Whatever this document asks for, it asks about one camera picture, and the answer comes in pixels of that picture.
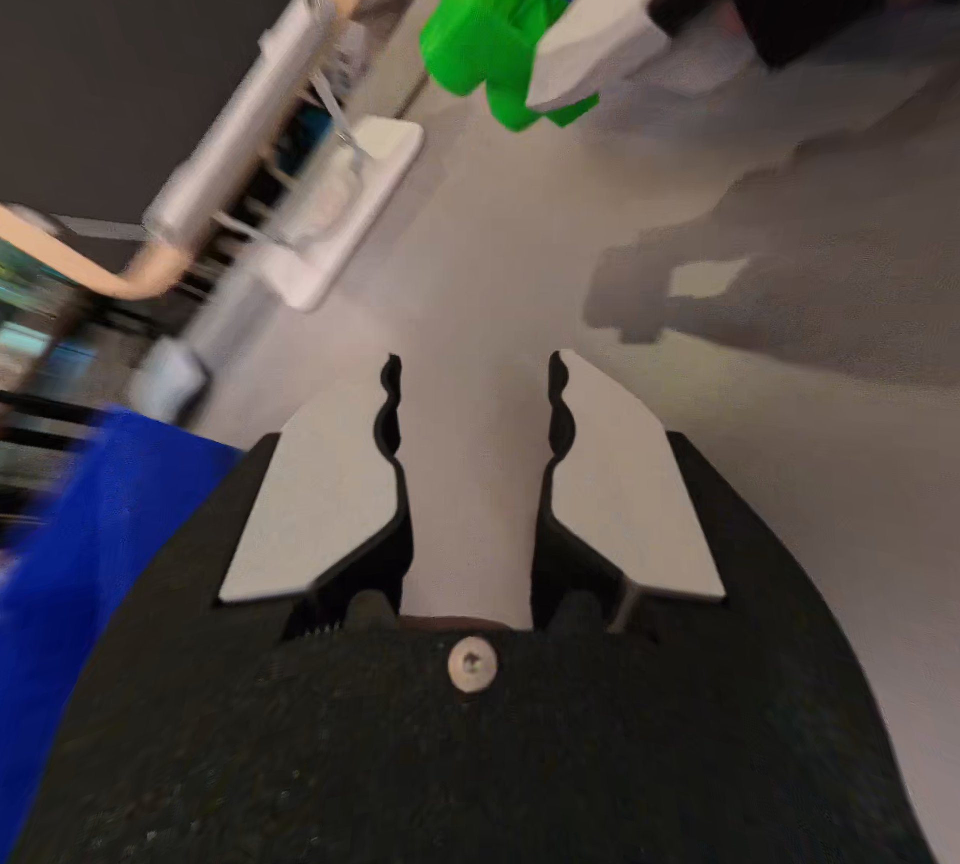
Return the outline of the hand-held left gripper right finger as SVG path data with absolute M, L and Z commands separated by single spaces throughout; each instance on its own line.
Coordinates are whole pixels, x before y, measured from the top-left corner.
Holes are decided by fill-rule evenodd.
M 641 597 L 727 597 L 666 428 L 639 398 L 570 349 L 548 360 L 550 458 L 534 523 L 531 616 L 546 630 L 586 593 L 607 630 Z

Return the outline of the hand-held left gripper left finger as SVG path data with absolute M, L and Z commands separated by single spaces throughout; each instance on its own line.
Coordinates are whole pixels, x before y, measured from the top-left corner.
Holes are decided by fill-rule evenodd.
M 402 361 L 335 379 L 271 436 L 218 601 L 290 599 L 285 636 L 399 630 L 414 557 L 398 453 Z

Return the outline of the green plastic block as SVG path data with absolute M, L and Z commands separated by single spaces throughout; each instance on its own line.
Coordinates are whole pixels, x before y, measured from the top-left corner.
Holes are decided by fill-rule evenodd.
M 597 93 L 545 113 L 526 104 L 537 45 L 570 0 L 438 0 L 419 35 L 430 77 L 468 96 L 485 87 L 492 116 L 520 132 L 542 117 L 566 127 L 596 106 Z

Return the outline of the blue plastic bin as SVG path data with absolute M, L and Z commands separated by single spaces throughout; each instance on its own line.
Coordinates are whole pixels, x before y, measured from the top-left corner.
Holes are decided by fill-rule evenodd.
M 13 535 L 1 593 L 1 860 L 36 796 L 68 701 L 114 610 L 243 453 L 110 405 Z

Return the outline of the white stand base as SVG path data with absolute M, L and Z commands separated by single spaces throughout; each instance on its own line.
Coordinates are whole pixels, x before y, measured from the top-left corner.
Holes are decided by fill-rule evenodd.
M 386 208 L 419 155 L 424 128 L 365 115 L 349 138 L 312 158 L 271 221 L 258 276 L 282 303 L 314 310 Z

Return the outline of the black board with wooden rim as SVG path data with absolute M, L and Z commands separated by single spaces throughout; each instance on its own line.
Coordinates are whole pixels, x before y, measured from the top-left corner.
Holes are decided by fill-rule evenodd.
M 2 243 L 174 286 L 359 0 L 2 0 Z

